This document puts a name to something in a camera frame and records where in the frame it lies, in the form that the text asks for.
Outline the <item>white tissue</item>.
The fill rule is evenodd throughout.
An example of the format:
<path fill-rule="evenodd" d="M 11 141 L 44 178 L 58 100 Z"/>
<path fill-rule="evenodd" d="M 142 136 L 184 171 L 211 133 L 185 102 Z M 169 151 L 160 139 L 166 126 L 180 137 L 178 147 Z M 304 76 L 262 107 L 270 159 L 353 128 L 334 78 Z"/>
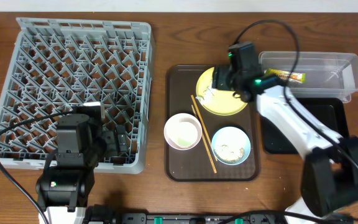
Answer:
<path fill-rule="evenodd" d="M 212 102 L 217 89 L 213 88 L 211 85 L 208 86 L 202 95 L 197 96 L 196 99 L 202 104 L 207 105 L 208 103 Z"/>

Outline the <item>green orange snack wrapper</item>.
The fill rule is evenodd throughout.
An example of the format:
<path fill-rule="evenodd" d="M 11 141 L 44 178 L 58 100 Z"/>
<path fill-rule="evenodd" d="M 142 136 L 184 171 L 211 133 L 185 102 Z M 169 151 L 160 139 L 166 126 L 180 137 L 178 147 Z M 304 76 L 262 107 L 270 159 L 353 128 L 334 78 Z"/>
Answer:
<path fill-rule="evenodd" d="M 304 83 L 306 81 L 305 73 L 296 73 L 296 72 L 288 72 L 284 70 L 276 70 L 272 68 L 268 68 L 265 71 L 266 75 L 274 74 L 280 77 L 282 80 L 289 80 L 290 82 Z"/>

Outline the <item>light blue small plate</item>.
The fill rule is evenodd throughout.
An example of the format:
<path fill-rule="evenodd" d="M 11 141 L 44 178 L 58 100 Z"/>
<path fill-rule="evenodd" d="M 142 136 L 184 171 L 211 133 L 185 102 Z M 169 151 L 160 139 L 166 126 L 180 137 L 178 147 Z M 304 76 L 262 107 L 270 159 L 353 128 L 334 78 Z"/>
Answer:
<path fill-rule="evenodd" d="M 217 130 L 211 140 L 214 156 L 229 166 L 243 163 L 251 153 L 248 135 L 240 128 L 226 126 Z"/>

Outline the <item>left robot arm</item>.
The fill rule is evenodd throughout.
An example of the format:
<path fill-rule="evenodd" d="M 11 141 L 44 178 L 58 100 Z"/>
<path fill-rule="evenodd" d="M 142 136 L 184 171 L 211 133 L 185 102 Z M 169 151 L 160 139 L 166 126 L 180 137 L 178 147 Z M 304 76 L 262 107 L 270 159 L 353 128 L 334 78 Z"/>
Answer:
<path fill-rule="evenodd" d="M 127 152 L 125 127 L 105 131 L 104 117 L 104 105 L 90 102 L 59 119 L 57 149 L 47 156 L 36 184 L 40 223 L 120 222 L 111 207 L 88 206 L 99 162 Z"/>

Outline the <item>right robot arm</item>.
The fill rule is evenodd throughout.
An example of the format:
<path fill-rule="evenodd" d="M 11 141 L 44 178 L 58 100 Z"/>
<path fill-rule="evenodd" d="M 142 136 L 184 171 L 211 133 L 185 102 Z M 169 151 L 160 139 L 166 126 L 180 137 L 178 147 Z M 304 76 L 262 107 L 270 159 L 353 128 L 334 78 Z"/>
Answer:
<path fill-rule="evenodd" d="M 332 212 L 358 201 L 358 138 L 346 139 L 316 119 L 292 95 L 277 75 L 267 75 L 252 42 L 229 47 L 229 65 L 217 65 L 212 87 L 232 91 L 243 102 L 255 102 L 303 158 L 301 198 L 284 211 L 261 210 L 258 215 L 281 216 L 286 223 L 345 223 Z"/>

